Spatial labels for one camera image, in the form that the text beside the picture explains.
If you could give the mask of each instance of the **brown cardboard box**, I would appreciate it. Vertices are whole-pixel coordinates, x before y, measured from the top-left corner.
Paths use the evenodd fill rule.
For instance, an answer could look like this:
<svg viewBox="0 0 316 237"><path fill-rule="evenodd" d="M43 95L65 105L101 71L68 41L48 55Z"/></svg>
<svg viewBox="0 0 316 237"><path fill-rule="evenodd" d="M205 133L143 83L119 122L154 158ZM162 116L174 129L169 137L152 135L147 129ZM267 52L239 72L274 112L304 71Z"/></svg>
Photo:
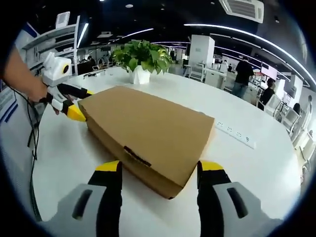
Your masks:
<svg viewBox="0 0 316 237"><path fill-rule="evenodd" d="M184 188L214 130L214 118L123 86L81 100L79 107L101 143L165 198Z"/></svg>

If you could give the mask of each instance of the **ceiling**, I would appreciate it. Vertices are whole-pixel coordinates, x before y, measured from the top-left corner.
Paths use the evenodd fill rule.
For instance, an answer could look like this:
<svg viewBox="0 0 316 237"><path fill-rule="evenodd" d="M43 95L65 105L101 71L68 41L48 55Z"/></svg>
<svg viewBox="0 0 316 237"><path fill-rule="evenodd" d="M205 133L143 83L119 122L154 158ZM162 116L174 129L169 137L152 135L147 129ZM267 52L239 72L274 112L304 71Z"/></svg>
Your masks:
<svg viewBox="0 0 316 237"><path fill-rule="evenodd" d="M266 42L252 36L234 32L226 29L213 27L189 27L187 23L212 24L228 26L261 36L295 57L308 69L316 79L315 70L315 34L308 28L306 17L294 18L304 10L308 13L308 7L303 4L296 6L293 1L261 0L265 4L265 15L263 24L227 15L218 0L42 0L39 1L36 14L30 16L30 24L41 34L54 29L56 15L61 12L70 11L70 24L76 22L80 15L80 23L89 23L80 47L90 46L93 41L98 45L108 45L113 40L115 43L125 43L131 39L157 41L189 41L192 34L210 35L215 39L215 45L228 48L247 55L251 55L266 63L277 67L279 71L291 72L292 69L284 62L276 59L271 54L250 45L252 43L264 48L290 64L316 91L316 83L312 82L310 76L284 53ZM151 31L136 34L121 39L120 37L153 28ZM109 38L97 38L101 32L111 32ZM215 49L215 53L228 53L223 49Z"/></svg>

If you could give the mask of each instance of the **white desk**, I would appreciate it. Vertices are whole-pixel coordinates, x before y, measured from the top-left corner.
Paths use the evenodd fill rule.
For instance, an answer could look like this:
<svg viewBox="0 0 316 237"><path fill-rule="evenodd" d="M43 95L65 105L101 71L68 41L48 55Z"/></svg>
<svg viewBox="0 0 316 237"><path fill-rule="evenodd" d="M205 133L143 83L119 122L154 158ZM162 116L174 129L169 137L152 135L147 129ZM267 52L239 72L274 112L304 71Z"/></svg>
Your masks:
<svg viewBox="0 0 316 237"><path fill-rule="evenodd" d="M255 150L216 130L204 159L220 163L233 182L240 182L257 196L269 217L284 218L294 207L300 194L298 161L284 127L263 111L222 90L168 73L152 76L146 85L129 84L128 74L121 68L107 69L105 76L82 77L70 81L94 92L126 85L239 128L256 141ZM94 168L108 160L111 158L85 123L56 116L47 106L40 123L33 174L43 220L49 220L57 211L58 201L80 183L87 183ZM183 191L175 199L166 200L124 171L120 236L199 236L196 175L195 170Z"/></svg>

